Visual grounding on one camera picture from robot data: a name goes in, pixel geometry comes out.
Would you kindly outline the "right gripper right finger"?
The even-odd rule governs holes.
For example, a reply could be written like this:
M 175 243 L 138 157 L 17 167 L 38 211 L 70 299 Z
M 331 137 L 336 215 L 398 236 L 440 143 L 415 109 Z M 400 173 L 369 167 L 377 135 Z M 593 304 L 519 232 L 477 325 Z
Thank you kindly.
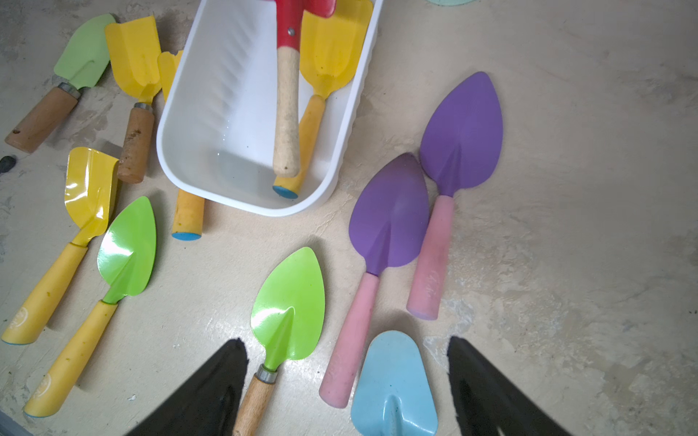
M 569 434 L 466 339 L 452 336 L 447 357 L 461 434 Z

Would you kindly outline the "light blue trowel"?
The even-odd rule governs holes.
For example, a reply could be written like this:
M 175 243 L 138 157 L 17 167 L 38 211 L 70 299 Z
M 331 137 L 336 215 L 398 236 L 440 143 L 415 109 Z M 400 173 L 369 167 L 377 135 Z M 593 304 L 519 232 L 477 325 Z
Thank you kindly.
M 436 405 L 416 342 L 382 332 L 370 343 L 351 409 L 362 435 L 434 435 Z

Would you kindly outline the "white plastic storage box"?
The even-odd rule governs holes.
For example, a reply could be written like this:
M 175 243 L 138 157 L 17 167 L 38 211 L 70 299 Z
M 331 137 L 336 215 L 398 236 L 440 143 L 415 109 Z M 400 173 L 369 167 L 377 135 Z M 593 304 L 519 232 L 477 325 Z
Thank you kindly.
M 191 194 L 269 217 L 314 209 L 336 189 L 371 62 L 381 2 L 356 74 L 330 94 L 298 198 L 274 192 L 276 7 L 271 1 L 200 4 L 156 136 L 161 167 Z

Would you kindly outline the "red scoop wooden handle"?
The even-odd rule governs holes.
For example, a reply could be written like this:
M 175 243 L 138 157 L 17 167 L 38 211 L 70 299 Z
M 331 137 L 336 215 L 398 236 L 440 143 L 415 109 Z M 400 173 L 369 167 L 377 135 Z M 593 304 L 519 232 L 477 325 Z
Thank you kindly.
M 329 18 L 335 10 L 334 0 L 276 0 L 277 98 L 273 168 L 279 177 L 296 177 L 301 168 L 298 87 L 304 14 Z

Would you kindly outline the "purple trowel pink handle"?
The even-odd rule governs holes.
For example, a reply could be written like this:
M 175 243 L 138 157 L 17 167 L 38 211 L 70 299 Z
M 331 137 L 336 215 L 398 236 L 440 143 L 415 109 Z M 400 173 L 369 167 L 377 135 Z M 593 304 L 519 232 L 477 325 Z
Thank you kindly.
M 328 405 L 347 406 L 364 356 L 380 275 L 412 263 L 420 253 L 429 221 L 429 197 L 422 169 L 411 153 L 385 165 L 361 192 L 349 223 L 354 250 L 365 273 L 348 310 L 319 388 Z
M 485 72 L 459 84 L 436 108 L 420 146 L 421 165 L 438 196 L 418 256 L 406 308 L 415 317 L 438 318 L 449 259 L 454 195 L 487 181 L 503 147 L 503 114 Z

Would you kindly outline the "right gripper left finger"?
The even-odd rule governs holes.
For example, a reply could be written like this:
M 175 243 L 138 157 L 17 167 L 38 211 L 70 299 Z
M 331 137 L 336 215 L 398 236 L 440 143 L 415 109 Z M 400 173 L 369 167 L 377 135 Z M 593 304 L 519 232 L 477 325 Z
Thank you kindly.
M 224 343 L 131 435 L 231 435 L 248 359 L 241 339 Z

